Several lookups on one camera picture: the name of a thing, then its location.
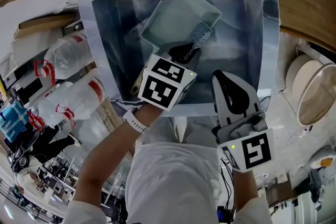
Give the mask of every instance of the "fluorescent light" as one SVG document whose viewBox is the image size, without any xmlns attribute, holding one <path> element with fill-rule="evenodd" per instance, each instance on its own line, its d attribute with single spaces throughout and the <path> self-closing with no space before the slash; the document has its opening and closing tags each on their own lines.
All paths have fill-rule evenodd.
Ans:
<svg viewBox="0 0 336 224">
<path fill-rule="evenodd" d="M 60 200 L 61 202 L 63 202 L 62 199 L 58 198 L 56 195 L 54 195 L 54 197 L 57 198 L 58 200 Z"/>
<path fill-rule="evenodd" d="M 30 212 L 27 212 L 28 213 L 28 215 L 30 216 L 30 218 L 32 219 L 32 220 L 35 220 L 35 217 L 30 213 Z"/>
<path fill-rule="evenodd" d="M 8 208 L 7 206 L 5 206 L 5 210 L 6 210 L 7 214 L 8 214 L 8 216 L 9 216 L 11 219 L 14 219 L 12 213 L 10 212 L 10 210 L 9 210 L 9 208 Z"/>
</svg>

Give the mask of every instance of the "shirt sleeve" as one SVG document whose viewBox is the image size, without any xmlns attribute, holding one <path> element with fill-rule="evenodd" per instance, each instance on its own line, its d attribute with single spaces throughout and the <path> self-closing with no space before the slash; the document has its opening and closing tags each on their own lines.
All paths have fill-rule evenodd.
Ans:
<svg viewBox="0 0 336 224">
<path fill-rule="evenodd" d="M 254 198 L 237 212 L 233 224 L 272 224 L 267 200 Z"/>
<path fill-rule="evenodd" d="M 104 212 L 97 206 L 82 201 L 71 201 L 64 224 L 106 224 Z"/>
</svg>

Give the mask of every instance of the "white watch strap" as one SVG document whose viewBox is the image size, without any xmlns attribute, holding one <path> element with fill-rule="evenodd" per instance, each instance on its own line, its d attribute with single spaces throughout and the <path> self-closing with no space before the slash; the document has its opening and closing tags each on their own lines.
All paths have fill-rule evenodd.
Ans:
<svg viewBox="0 0 336 224">
<path fill-rule="evenodd" d="M 143 125 L 138 119 L 134 116 L 133 111 L 136 111 L 135 108 L 128 109 L 124 115 L 124 119 L 139 133 L 145 133 L 149 129 L 148 126 Z"/>
</svg>

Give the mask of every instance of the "sink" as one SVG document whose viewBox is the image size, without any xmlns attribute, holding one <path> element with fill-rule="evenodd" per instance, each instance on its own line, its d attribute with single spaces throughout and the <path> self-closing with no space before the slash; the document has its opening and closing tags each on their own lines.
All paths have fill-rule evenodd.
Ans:
<svg viewBox="0 0 336 224">
<path fill-rule="evenodd" d="M 181 102 L 185 106 L 213 102 L 209 82 L 217 69 L 238 75 L 258 89 L 263 56 L 262 0 L 207 1 L 218 8 L 222 16 L 202 47 L 195 70 L 198 76 Z M 140 35 L 158 3 L 155 0 L 92 1 L 99 35 L 113 75 L 113 78 L 103 78 L 103 81 L 104 84 L 115 84 L 113 93 L 108 92 L 112 99 L 136 100 L 129 91 L 150 54 L 156 52 Z"/>
</svg>

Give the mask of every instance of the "blue object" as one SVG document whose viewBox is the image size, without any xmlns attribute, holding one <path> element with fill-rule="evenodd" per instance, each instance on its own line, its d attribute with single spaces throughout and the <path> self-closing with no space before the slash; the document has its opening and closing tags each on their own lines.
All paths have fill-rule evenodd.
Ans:
<svg viewBox="0 0 336 224">
<path fill-rule="evenodd" d="M 10 106 L 7 106 L 1 114 L 0 129 L 12 143 L 20 132 L 26 130 L 25 124 L 29 120 L 27 110 L 15 101 Z"/>
</svg>

